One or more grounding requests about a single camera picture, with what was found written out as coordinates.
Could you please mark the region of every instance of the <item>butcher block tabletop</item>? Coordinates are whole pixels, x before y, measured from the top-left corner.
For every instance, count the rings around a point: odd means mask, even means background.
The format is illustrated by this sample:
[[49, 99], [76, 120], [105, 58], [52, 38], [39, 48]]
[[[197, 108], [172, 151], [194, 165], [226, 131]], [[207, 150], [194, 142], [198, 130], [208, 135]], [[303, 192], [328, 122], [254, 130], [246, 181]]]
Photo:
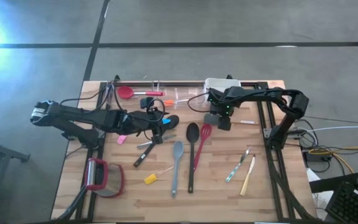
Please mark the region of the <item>butcher block tabletop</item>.
[[[282, 80], [259, 81], [267, 82], [269, 88], [279, 86], [285, 88]], [[201, 94], [203, 82], [192, 82], [191, 86], [165, 85], [158, 87], [138, 87], [138, 82], [126, 82], [134, 91], [158, 90], [165, 92], [162, 100], [183, 100]], [[101, 82], [84, 82], [80, 98], [86, 98], [99, 91]], [[119, 98], [121, 106], [128, 111], [144, 111], [139, 106], [141, 96], [123, 100]], [[79, 108], [92, 110], [96, 107], [97, 97], [90, 100], [81, 100]], [[116, 109], [115, 101], [111, 102]], [[190, 102], [191, 107], [197, 110], [208, 110], [205, 96], [198, 97]], [[194, 192], [189, 194], [188, 176], [190, 166], [190, 143], [186, 140], [187, 126], [194, 122], [201, 129], [204, 113], [197, 113], [189, 109], [186, 102], [178, 102], [166, 107], [170, 115], [179, 116], [176, 128], [168, 130], [165, 136], [176, 134], [175, 138], [156, 145], [138, 168], [133, 163], [145, 150], [139, 150], [136, 145], [149, 140], [143, 134], [136, 137], [129, 135], [124, 144], [117, 143], [118, 135], [107, 133], [104, 145], [103, 160], [107, 163], [122, 165], [125, 175], [124, 193], [116, 198], [96, 198], [94, 208], [94, 222], [274, 222], [277, 221], [275, 204], [270, 182], [269, 169], [266, 161], [263, 134], [260, 127], [258, 107], [256, 102], [244, 102], [240, 108], [234, 110], [231, 118], [230, 131], [223, 131], [213, 126], [210, 137], [205, 141], [200, 161], [194, 174]], [[284, 117], [280, 109], [273, 104], [276, 122]], [[174, 165], [173, 143], [182, 141], [185, 152], [179, 163], [178, 192], [176, 198], [171, 197], [173, 169], [158, 176], [158, 180], [150, 185], [144, 179], [150, 174], [156, 174]], [[198, 150], [200, 139], [195, 144]], [[67, 153], [78, 149], [78, 141], [70, 141]], [[239, 163], [241, 155], [251, 148], [236, 174], [230, 182], [225, 179]], [[58, 186], [52, 217], [57, 218], [67, 206], [71, 204], [80, 190], [83, 177], [86, 149], [80, 149], [68, 156], [63, 165], [62, 175]], [[316, 216], [312, 194], [306, 176], [300, 148], [286, 145], [283, 157], [287, 170], [288, 182], [295, 197]], [[248, 173], [252, 156], [255, 155], [255, 166], [249, 179], [246, 194], [240, 195], [244, 179]], [[90, 193], [87, 193], [84, 202], [83, 216], [88, 211]], [[284, 215], [287, 216], [285, 198], [280, 190], [280, 200]]]

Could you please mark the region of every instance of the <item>red ladle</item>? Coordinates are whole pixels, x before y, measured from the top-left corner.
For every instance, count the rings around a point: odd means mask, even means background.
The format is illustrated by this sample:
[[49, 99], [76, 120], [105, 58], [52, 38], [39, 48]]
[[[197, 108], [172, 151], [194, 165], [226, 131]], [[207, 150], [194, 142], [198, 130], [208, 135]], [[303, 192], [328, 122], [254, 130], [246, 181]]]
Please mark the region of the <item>red ladle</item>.
[[129, 99], [136, 95], [146, 95], [146, 96], [164, 96], [165, 93], [163, 92], [156, 92], [156, 91], [146, 91], [146, 92], [136, 92], [134, 93], [133, 89], [129, 86], [122, 86], [118, 88], [117, 91], [119, 97], [123, 99]]
[[212, 126], [209, 124], [204, 124], [201, 128], [200, 134], [201, 134], [201, 143], [197, 150], [197, 155], [194, 158], [194, 171], [197, 169], [198, 160], [200, 159], [201, 150], [203, 148], [204, 141], [208, 139], [208, 137], [211, 135], [212, 132]]

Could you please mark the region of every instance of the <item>concrete floor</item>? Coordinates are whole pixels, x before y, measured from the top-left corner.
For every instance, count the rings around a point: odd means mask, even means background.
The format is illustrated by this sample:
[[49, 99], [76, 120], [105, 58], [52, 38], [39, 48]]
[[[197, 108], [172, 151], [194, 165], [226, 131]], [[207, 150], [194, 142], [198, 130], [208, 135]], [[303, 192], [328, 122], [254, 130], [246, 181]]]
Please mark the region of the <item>concrete floor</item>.
[[[92, 43], [102, 4], [1, 0], [0, 43]], [[292, 41], [358, 41], [358, 0], [112, 1], [101, 36], [104, 43]], [[30, 162], [9, 166], [0, 223], [48, 220], [67, 141], [57, 129], [30, 124], [30, 113], [37, 101], [77, 97], [89, 55], [90, 49], [0, 49], [0, 144], [31, 153]], [[358, 47], [99, 49], [90, 79], [116, 74], [125, 80], [281, 79], [310, 98], [306, 115], [358, 121]], [[355, 125], [308, 120], [315, 128]], [[327, 146], [358, 146], [358, 129], [317, 134]], [[344, 158], [358, 171], [358, 154]], [[341, 170], [334, 161], [318, 175]]]

